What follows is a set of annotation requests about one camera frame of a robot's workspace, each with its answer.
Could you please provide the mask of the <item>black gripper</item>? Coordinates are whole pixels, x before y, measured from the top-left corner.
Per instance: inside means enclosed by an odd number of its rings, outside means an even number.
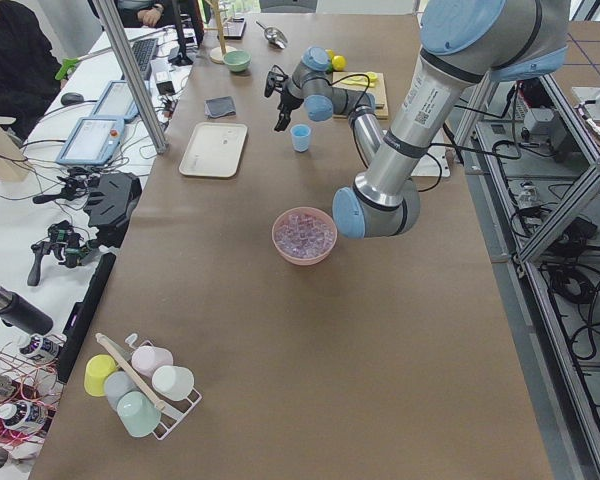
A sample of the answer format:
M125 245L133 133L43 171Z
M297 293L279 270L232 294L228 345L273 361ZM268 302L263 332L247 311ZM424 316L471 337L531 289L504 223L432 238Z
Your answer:
M292 111L298 109L303 102L302 93L296 95L294 82L291 79L286 80L280 92L278 120L274 126L276 132L284 132L288 128Z

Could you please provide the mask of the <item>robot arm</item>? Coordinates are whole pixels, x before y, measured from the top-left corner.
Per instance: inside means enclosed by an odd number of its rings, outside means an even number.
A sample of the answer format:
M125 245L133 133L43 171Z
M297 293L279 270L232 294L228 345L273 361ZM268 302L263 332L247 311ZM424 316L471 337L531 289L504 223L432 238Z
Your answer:
M485 75L514 81L558 70L566 58L569 10L567 1L430 2L411 87L387 130L369 94L330 83L325 49L308 48L291 75L270 71L264 94L280 94L276 130L285 130L299 107L314 122L343 115L368 164L334 196L338 232L360 239L409 230L420 211L412 171L461 94Z

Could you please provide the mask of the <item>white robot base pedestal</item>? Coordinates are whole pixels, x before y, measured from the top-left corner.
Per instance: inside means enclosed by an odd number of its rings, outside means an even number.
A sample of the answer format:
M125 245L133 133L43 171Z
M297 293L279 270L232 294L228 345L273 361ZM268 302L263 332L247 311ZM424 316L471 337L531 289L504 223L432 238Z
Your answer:
M446 158L446 148L443 146L432 146L428 154L424 155L411 173L412 177L448 178L451 175Z

